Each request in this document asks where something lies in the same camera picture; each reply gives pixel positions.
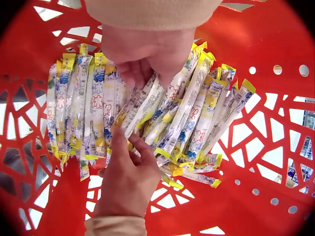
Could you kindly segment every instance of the bundle of ice pops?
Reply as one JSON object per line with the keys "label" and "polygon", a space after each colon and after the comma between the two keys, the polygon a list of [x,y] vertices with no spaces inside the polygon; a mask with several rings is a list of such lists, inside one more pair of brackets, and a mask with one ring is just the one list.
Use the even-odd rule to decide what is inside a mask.
{"label": "bundle of ice pops", "polygon": [[114,125],[127,139],[134,132],[152,147],[161,179],[169,185],[183,188],[169,177],[181,175],[216,188],[221,181],[201,173],[217,170],[222,155],[208,152],[255,93],[252,84],[244,80],[239,88],[236,80],[228,94],[236,70],[222,64],[210,71],[215,58],[204,52],[205,42],[192,45],[187,62],[166,90],[157,73],[142,90],[133,90],[111,61],[102,53],[92,58],[85,47],[81,45],[77,57],[64,54],[63,62],[57,61],[49,72],[49,140],[61,163],[76,155],[81,180],[89,176],[89,162],[107,157],[108,163]]}

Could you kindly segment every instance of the hand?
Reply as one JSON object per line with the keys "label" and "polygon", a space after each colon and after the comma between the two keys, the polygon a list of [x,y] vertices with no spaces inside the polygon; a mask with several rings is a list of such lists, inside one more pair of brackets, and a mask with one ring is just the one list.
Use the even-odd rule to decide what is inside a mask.
{"label": "hand", "polygon": [[127,140],[120,128],[112,128],[112,156],[103,175],[101,198],[94,210],[94,217],[138,216],[144,217],[146,208],[160,179],[151,147],[137,135],[129,141],[141,157],[128,151]]}
{"label": "hand", "polygon": [[187,61],[195,28],[140,31],[102,25],[102,51],[117,66],[123,81],[142,89],[153,74],[165,88]]}

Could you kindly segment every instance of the finger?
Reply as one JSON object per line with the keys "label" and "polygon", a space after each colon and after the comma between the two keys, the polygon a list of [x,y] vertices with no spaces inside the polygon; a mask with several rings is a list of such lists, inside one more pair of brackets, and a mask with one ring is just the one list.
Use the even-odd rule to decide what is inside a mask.
{"label": "finger", "polygon": [[146,58],[143,58],[140,60],[140,67],[141,67],[141,72],[144,77],[144,81],[145,83],[147,83],[153,75],[153,70]]}
{"label": "finger", "polygon": [[141,156],[141,165],[154,166],[157,164],[151,147],[139,136],[132,134],[129,141],[138,150]]}
{"label": "finger", "polygon": [[134,74],[131,70],[129,62],[124,62],[121,64],[116,64],[117,72],[119,73],[121,79],[129,86],[135,86]]}
{"label": "finger", "polygon": [[123,131],[116,126],[111,127],[112,133],[112,157],[111,162],[131,164],[128,144]]}
{"label": "finger", "polygon": [[131,61],[129,62],[131,71],[134,76],[134,81],[136,84],[136,87],[138,89],[143,89],[145,85],[144,77],[141,72],[140,62],[139,61]]}
{"label": "finger", "polygon": [[103,177],[104,177],[104,173],[105,173],[105,168],[100,169],[100,170],[97,172],[97,175],[98,175],[99,177],[103,178]]}
{"label": "finger", "polygon": [[141,158],[136,153],[134,153],[133,151],[129,151],[129,156],[135,166],[141,164]]}

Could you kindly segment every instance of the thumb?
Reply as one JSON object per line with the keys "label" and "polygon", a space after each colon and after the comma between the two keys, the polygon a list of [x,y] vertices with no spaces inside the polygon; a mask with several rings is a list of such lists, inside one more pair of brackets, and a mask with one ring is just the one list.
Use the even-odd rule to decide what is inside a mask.
{"label": "thumb", "polygon": [[123,131],[117,127],[111,127],[112,133],[112,162],[128,163],[132,164],[132,161],[129,157],[128,144],[125,138]]}

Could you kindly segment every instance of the beige sleeve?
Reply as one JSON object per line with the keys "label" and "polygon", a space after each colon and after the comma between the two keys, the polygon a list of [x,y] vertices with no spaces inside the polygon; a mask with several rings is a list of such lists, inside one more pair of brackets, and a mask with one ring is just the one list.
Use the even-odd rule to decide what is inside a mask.
{"label": "beige sleeve", "polygon": [[222,0],[85,0],[103,24],[132,30],[180,30],[205,23]]}
{"label": "beige sleeve", "polygon": [[136,216],[91,218],[84,224],[84,236],[146,236],[145,220]]}

